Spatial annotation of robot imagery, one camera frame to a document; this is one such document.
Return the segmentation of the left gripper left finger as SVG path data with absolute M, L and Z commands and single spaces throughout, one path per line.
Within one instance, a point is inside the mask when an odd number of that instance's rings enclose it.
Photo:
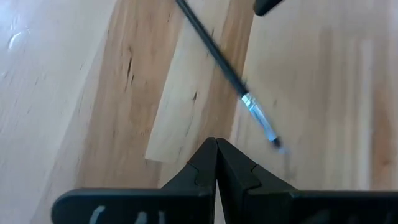
M 211 224 L 216 139 L 208 138 L 159 189 L 80 188 L 54 202 L 53 224 Z

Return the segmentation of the thin black makeup brush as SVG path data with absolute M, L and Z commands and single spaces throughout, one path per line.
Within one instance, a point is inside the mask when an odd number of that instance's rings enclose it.
M 213 56 L 215 62 L 222 70 L 224 77 L 227 79 L 227 81 L 230 82 L 231 86 L 236 90 L 245 107 L 248 109 L 248 111 L 250 111 L 252 117 L 259 123 L 259 125 L 263 129 L 264 135 L 266 136 L 267 140 L 273 145 L 277 152 L 281 154 L 286 154 L 288 150 L 284 147 L 282 140 L 274 131 L 271 123 L 269 122 L 265 112 L 261 107 L 261 104 L 251 94 L 242 79 L 238 77 L 236 70 L 223 55 L 212 36 L 208 33 L 205 26 L 202 24 L 192 8 L 189 6 L 188 2 L 186 2 L 186 0 L 175 1 L 197 32 L 198 36 L 201 38 L 209 53 Z

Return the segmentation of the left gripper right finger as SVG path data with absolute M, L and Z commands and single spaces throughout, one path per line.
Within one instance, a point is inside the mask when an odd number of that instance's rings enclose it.
M 398 192 L 299 190 L 219 138 L 227 224 L 398 224 Z

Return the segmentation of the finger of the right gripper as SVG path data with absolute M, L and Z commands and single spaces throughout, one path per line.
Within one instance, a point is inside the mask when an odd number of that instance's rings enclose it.
M 253 10 L 255 15 L 264 16 L 273 10 L 283 0 L 255 0 Z

